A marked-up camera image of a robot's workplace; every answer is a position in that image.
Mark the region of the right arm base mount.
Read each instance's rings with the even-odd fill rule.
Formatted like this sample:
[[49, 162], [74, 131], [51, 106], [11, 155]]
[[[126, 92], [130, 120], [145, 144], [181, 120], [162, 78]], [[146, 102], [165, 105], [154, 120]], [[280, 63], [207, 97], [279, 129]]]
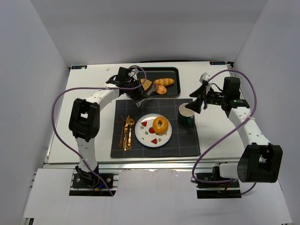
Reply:
[[[220, 176], [219, 167], [214, 166], [211, 172], [198, 172], [196, 178], [204, 181], [223, 181], [229, 178]], [[223, 183], [205, 183], [196, 181], [198, 199], [233, 199], [241, 198], [238, 181]]]

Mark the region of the orange glazed donut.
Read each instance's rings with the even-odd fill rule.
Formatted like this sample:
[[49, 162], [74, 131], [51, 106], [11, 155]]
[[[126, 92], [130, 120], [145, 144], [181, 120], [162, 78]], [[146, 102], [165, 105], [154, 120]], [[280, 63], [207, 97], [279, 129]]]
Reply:
[[165, 133], [168, 129], [168, 126], [169, 126], [169, 123], [165, 117], [160, 116], [160, 117], [156, 117], [153, 120], [152, 127], [153, 127], [153, 130], [155, 131], [155, 133], [157, 133], [157, 134]]

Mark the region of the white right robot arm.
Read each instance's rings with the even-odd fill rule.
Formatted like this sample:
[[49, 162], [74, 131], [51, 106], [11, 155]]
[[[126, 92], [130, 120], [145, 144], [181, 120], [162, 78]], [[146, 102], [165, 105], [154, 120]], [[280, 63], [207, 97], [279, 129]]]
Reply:
[[240, 180], [241, 182], [274, 183], [278, 179], [283, 150], [273, 145], [262, 134], [255, 120], [250, 117], [248, 102], [240, 97], [240, 79], [226, 77], [223, 88], [212, 89], [212, 79], [204, 73], [201, 86], [192, 94], [196, 100], [187, 108], [199, 113], [208, 104], [219, 105], [237, 128], [244, 145], [244, 152], [237, 163], [220, 163], [213, 169], [210, 181]]

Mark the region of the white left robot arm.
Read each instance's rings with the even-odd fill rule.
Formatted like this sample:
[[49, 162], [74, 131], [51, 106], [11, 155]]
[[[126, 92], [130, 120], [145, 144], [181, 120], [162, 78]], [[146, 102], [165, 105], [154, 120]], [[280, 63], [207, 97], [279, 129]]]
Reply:
[[144, 88], [147, 80], [146, 71], [140, 66], [120, 67], [118, 74], [109, 78], [104, 88], [96, 88], [93, 95], [73, 102], [69, 129], [78, 146], [80, 163], [75, 168], [77, 173], [86, 177], [98, 172], [95, 156], [95, 137], [100, 129], [100, 112], [113, 100], [126, 94], [137, 106], [150, 97], [157, 87], [152, 84]]

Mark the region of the small round bun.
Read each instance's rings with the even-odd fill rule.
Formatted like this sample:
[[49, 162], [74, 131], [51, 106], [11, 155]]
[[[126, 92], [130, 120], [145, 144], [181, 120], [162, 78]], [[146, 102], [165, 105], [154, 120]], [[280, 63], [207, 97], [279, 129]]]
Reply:
[[159, 95], [164, 95], [164, 94], [167, 93], [167, 89], [166, 89], [165, 86], [159, 85], [158, 88], [157, 88], [157, 90], [156, 90], [156, 92], [157, 92], [157, 94], [159, 94]]

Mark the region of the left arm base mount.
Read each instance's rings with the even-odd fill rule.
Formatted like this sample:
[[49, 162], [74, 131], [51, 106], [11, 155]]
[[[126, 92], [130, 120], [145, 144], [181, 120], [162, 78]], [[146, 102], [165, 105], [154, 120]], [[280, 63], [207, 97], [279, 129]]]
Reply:
[[118, 187], [119, 174], [100, 170], [99, 175], [104, 181], [94, 175], [91, 177], [92, 180], [89, 180], [74, 169], [69, 196], [113, 197]]

